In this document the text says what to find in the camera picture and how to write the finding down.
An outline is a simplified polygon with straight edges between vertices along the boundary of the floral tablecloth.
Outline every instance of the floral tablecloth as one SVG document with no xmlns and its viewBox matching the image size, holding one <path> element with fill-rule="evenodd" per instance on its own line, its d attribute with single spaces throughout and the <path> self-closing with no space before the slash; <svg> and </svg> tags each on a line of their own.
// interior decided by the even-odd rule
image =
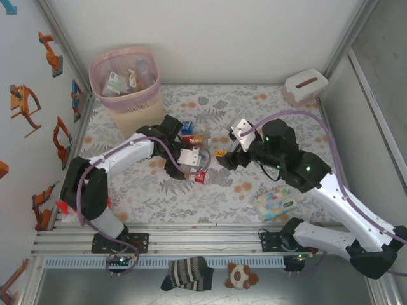
<svg viewBox="0 0 407 305">
<path fill-rule="evenodd" d="M 282 98 L 282 87 L 276 86 L 162 86 L 165 112 L 180 121 L 206 122 L 210 126 L 212 153 L 227 149 L 231 142 L 226 127 L 234 117 L 255 123 L 266 116 L 290 109 Z M 299 109 L 320 116 L 316 102 Z M 282 118 L 296 131 L 297 142 L 306 151 L 320 156 L 333 167 L 328 138 L 311 118 Z M 124 141 L 123 135 L 99 101 L 93 105 L 81 156 L 99 155 Z M 112 211 L 123 222 L 260 222 L 251 200 L 254 196 L 284 185 L 273 182 L 258 164 L 228 171 L 213 159 L 210 185 L 171 179 L 165 174 L 164 160 L 154 157 L 128 168 L 109 181 Z M 277 172 L 268 168 L 270 175 Z M 274 221 L 286 222 L 301 217 L 314 222 L 336 222 L 336 219 L 307 194 L 297 194 L 298 207 Z M 76 222 L 71 211 L 62 222 Z"/>
</svg>

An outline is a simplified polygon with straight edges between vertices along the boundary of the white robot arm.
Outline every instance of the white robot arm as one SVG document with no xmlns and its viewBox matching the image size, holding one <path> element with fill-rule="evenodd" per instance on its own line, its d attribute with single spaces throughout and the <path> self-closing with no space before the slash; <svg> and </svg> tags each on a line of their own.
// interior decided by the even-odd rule
<svg viewBox="0 0 407 305">
<path fill-rule="evenodd" d="M 134 163 L 153 156 L 161 156 L 167 161 L 173 158 L 177 160 L 178 166 L 200 168 L 202 157 L 199 148 L 176 141 L 181 127 L 182 124 L 178 120 L 166 116 L 162 124 L 138 129 L 128 140 L 100 156 L 89 160 L 74 158 L 62 186 L 61 199 L 76 210 L 79 180 L 87 168 L 94 166 L 87 174 L 86 183 L 81 190 L 81 214 L 110 238 L 124 240 L 127 232 L 125 225 L 107 207 L 107 182 Z M 162 146 L 147 138 L 164 143 L 171 156 Z M 166 162 L 164 170 L 172 178 L 186 178 L 171 161 Z"/>
<path fill-rule="evenodd" d="M 294 249 L 300 245 L 325 250 L 349 260 L 367 277 L 381 277 L 391 267 L 397 251 L 403 245 L 385 231 L 406 239 L 407 229 L 385 222 L 346 190 L 356 208 L 383 230 L 372 225 L 344 198 L 338 178 L 330 167 L 315 154 L 300 150 L 294 130 L 280 119 L 263 125 L 263 138 L 257 131 L 242 136 L 251 128 L 252 125 L 245 119 L 231 124 L 229 136 L 232 140 L 238 140 L 240 145 L 235 146 L 233 152 L 218 156 L 219 163 L 229 170 L 235 170 L 239 165 L 246 167 L 255 161 L 280 170 L 280 176 L 287 184 L 302 193 L 311 194 L 350 231 L 325 229 L 292 218 L 280 232 L 284 246 Z"/>
</svg>

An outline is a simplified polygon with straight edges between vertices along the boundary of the striped sock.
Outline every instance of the striped sock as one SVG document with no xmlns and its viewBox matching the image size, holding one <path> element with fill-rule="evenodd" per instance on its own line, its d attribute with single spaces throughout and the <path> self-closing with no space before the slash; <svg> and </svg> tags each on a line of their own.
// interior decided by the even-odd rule
<svg viewBox="0 0 407 305">
<path fill-rule="evenodd" d="M 193 291 L 206 291 L 212 290 L 212 275 L 214 274 L 213 268 L 208 267 L 208 270 L 203 278 L 196 281 L 182 284 L 179 288 L 188 289 Z"/>
<path fill-rule="evenodd" d="M 207 266 L 202 256 L 170 261 L 168 273 L 161 284 L 161 289 L 168 291 L 180 287 L 196 291 L 210 290 L 212 288 L 212 274 L 213 269 Z"/>
</svg>

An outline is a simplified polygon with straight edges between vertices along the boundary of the blue can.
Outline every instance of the blue can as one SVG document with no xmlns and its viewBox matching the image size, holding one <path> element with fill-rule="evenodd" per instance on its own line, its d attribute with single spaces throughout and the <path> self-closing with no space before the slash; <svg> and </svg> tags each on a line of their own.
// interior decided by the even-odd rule
<svg viewBox="0 0 407 305">
<path fill-rule="evenodd" d="M 183 135 L 191 135 L 193 133 L 193 123 L 191 121 L 183 121 L 181 133 Z"/>
</svg>

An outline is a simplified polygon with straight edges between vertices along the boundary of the stuffed toy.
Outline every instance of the stuffed toy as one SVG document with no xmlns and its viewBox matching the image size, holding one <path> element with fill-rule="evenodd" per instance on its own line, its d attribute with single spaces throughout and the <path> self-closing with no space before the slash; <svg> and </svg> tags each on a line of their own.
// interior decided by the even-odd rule
<svg viewBox="0 0 407 305">
<path fill-rule="evenodd" d="M 230 277 L 226 281 L 226 287 L 236 289 L 249 289 L 259 282 L 256 273 L 250 272 L 248 265 L 236 265 L 232 262 L 228 265 Z"/>
</svg>

